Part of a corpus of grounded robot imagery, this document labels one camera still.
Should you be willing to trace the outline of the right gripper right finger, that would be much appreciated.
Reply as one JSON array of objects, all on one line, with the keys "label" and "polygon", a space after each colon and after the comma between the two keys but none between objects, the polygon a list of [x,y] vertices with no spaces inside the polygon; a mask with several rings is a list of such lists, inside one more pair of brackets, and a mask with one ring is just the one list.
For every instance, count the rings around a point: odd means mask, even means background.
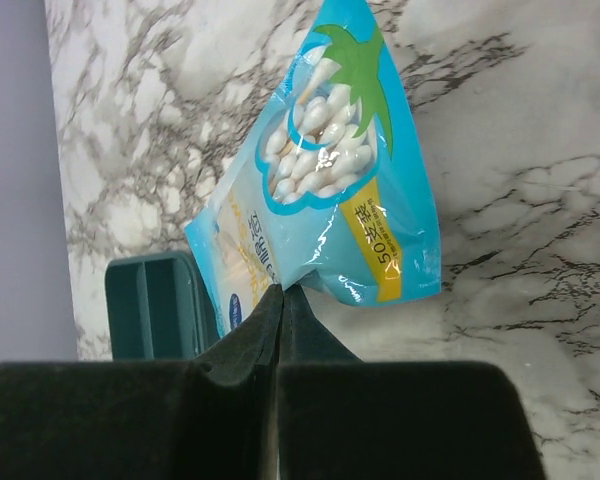
[{"label": "right gripper right finger", "polygon": [[541,479],[518,392],[476,361],[365,363],[284,295],[278,448],[284,479]]}]

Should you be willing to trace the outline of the blue cotton swab bag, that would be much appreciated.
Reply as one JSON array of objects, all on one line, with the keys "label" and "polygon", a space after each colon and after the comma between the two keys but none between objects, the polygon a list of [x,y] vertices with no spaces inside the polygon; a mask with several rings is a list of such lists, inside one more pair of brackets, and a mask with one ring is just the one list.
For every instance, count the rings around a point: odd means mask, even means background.
[{"label": "blue cotton swab bag", "polygon": [[412,113],[364,1],[327,1],[187,240],[238,327],[272,285],[351,306],[441,289],[433,193]]}]

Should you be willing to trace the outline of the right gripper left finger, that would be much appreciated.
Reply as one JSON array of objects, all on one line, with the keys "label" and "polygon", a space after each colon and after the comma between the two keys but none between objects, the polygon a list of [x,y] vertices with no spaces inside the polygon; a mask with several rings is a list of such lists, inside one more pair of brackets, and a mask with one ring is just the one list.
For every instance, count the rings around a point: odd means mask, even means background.
[{"label": "right gripper left finger", "polygon": [[0,479],[274,479],[269,288],[192,360],[0,363]]}]

